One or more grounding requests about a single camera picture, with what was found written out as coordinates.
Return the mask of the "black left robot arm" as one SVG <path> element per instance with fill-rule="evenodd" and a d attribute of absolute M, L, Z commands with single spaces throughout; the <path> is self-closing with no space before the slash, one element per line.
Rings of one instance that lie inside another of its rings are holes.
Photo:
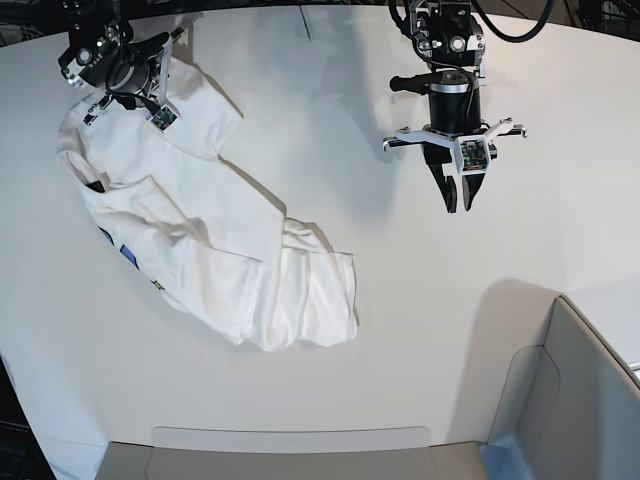
<path fill-rule="evenodd" d="M 499 137 L 525 137 L 512 119 L 490 125 L 481 117 L 484 84 L 484 33 L 469 1 L 406 1 L 405 16 L 389 3 L 394 23 L 429 71 L 395 76 L 395 92 L 428 98 L 430 123 L 420 130 L 404 127 L 383 140 L 383 149 L 418 145 L 449 213 L 462 204 L 470 210 L 491 162 Z"/>

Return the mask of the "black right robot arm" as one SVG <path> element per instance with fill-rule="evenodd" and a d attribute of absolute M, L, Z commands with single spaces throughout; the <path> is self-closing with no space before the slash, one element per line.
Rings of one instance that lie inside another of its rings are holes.
<path fill-rule="evenodd" d="M 167 102 L 169 64 L 184 29 L 135 42 L 119 1 L 64 1 L 62 8 L 71 29 L 69 47 L 58 59 L 61 74 L 76 89 L 97 91 L 83 123 L 91 125 L 117 103 L 128 111 L 144 110 L 160 131 L 171 126 L 178 114 Z"/>

